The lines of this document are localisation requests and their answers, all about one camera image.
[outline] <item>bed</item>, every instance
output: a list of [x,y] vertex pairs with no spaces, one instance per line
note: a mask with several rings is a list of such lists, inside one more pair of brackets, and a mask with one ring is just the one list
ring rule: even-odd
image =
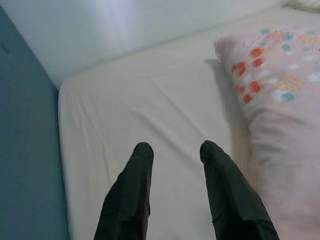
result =
[[66,79],[59,128],[71,239],[93,238],[105,195],[138,142],[154,150],[147,239],[213,239],[200,146],[217,143],[245,176],[251,155],[213,42],[265,24],[319,21],[318,14],[271,8]]

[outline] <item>teal dot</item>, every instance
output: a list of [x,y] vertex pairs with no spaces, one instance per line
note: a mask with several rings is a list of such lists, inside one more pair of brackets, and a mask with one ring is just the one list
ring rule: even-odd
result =
[[317,34],[315,31],[306,31],[305,33],[308,35],[316,35]]
[[290,35],[290,34],[287,34],[287,35],[285,35],[284,37],[283,37],[283,41],[289,41],[289,40],[291,40],[291,39],[293,39],[294,38],[294,36],[292,36],[292,35]]
[[264,29],[261,29],[260,31],[262,34],[267,34],[269,33],[269,29],[268,28],[264,28]]
[[281,97],[285,102],[292,102],[295,100],[295,96],[291,92],[286,92],[282,94]]
[[290,50],[291,50],[291,47],[290,47],[290,45],[285,44],[285,45],[282,46],[282,49],[283,49],[284,51],[290,51]]

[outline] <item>patterned pillowcase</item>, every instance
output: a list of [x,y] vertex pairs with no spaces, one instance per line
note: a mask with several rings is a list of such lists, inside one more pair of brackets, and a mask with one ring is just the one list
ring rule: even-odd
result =
[[256,188],[280,239],[319,239],[320,32],[264,27],[214,45],[248,119]]

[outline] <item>white wall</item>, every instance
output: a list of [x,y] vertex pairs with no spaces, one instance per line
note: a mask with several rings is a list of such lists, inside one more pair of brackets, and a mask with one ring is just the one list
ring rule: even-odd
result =
[[100,62],[283,0],[0,0],[56,86]]

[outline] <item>bed sheet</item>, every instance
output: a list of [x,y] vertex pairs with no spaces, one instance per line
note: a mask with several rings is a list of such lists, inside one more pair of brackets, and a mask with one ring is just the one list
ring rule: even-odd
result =
[[59,127],[71,240],[93,239],[105,195],[138,142],[154,150],[147,239],[215,239],[200,146],[216,142],[247,176],[250,134],[213,41],[266,24],[319,20],[268,9],[65,80]]

